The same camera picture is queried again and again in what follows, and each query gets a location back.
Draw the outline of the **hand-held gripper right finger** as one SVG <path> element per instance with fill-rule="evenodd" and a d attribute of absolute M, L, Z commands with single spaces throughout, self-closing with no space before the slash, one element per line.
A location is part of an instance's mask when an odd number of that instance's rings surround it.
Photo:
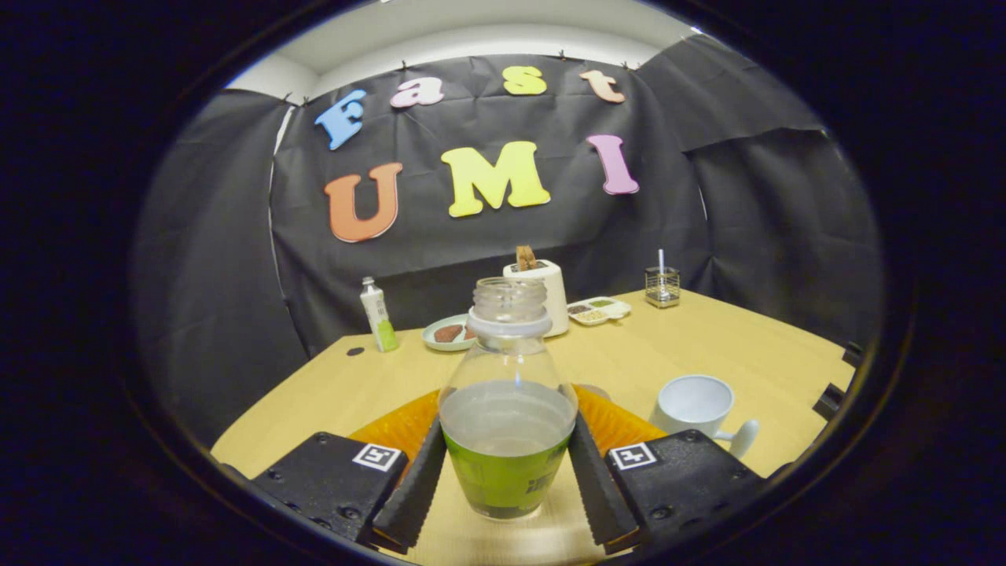
<path fill-rule="evenodd" d="M 576 384 L 569 458 L 593 541 L 608 555 L 676 545 L 720 527 L 766 480 L 689 429 L 668 434 Z"/>

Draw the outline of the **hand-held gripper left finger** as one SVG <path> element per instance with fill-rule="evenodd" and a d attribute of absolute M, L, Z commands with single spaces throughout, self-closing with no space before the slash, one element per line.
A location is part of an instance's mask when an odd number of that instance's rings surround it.
<path fill-rule="evenodd" d="M 429 391 L 348 436 L 309 435 L 252 479 L 256 494 L 327 536 L 412 549 L 446 455 L 439 394 Z"/>

